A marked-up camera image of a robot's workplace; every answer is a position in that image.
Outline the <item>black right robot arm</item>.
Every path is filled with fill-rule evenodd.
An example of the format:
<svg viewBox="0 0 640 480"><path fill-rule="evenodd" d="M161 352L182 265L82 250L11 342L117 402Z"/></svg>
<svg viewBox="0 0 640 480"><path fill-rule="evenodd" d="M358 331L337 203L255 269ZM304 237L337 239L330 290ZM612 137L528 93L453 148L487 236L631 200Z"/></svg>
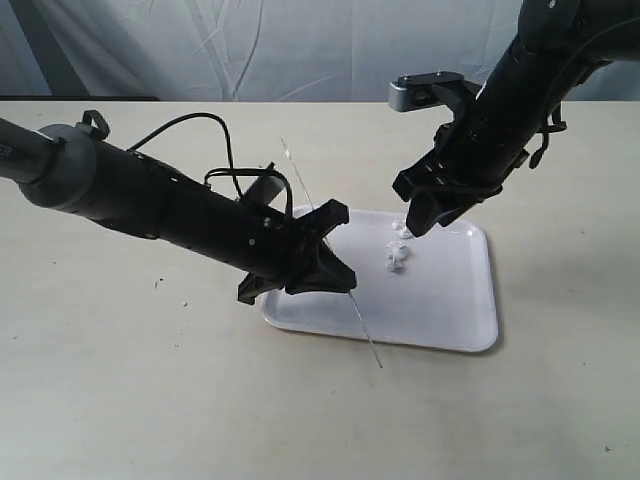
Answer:
<svg viewBox="0 0 640 480"><path fill-rule="evenodd" d="M639 4L526 1L517 32L483 84L437 71L392 81L397 112L435 106L453 118L432 149L393 182L409 205L405 224L421 237L501 193L523 163L536 168L550 136L566 130L561 103L595 71L639 59Z"/></svg>

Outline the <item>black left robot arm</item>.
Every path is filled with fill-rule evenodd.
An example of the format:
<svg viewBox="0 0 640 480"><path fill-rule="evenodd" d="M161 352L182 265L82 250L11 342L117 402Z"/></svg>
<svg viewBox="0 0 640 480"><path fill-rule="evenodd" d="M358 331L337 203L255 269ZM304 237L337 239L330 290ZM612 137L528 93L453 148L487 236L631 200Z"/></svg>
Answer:
<svg viewBox="0 0 640 480"><path fill-rule="evenodd" d="M245 276L241 303L273 290L347 294L355 272L330 249L327 236L349 222L329 200L302 216L272 207L292 192L274 166L210 170L202 181L141 152L121 149L95 110L75 125L28 130L1 124L1 174L32 204L80 216L116 232L163 240L235 267Z"/></svg>

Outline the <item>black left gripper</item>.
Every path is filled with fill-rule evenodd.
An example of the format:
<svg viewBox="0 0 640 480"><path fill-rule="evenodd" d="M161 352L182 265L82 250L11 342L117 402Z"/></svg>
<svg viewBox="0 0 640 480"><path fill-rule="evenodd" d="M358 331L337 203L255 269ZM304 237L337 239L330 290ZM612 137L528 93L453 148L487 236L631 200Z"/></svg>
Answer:
<svg viewBox="0 0 640 480"><path fill-rule="evenodd" d="M252 305L284 287L289 295L355 289L355 272L322 244L348 223L349 208L335 199L287 220L270 207L255 209L184 181L173 185L164 211L164 240L245 271L237 299Z"/></svg>

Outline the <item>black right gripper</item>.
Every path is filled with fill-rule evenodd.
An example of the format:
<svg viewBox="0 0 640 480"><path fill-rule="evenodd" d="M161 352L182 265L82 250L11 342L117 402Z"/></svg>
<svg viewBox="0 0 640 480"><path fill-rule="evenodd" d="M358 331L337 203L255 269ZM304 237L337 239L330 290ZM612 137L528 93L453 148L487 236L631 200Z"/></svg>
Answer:
<svg viewBox="0 0 640 480"><path fill-rule="evenodd" d="M410 202L405 224L414 237L446 227L496 196L530 139L530 90L519 84L436 84L431 95L453 112L432 151L392 183Z"/></svg>

